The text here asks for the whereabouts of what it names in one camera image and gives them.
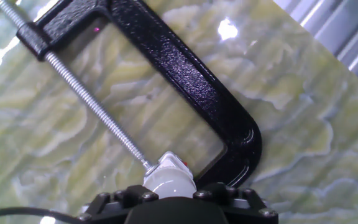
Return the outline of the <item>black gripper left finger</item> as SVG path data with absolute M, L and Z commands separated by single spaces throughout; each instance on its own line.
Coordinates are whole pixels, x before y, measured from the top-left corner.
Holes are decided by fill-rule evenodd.
M 113 193 L 97 194 L 86 210 L 78 215 L 82 223 L 125 223 L 133 208 L 159 199 L 159 195 L 142 185 L 133 185 Z

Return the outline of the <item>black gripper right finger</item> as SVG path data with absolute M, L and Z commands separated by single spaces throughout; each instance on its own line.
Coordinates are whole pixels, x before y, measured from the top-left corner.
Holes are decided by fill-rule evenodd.
M 278 224 L 278 212 L 250 188 L 214 183 L 197 190 L 193 199 L 217 205 L 228 223 Z

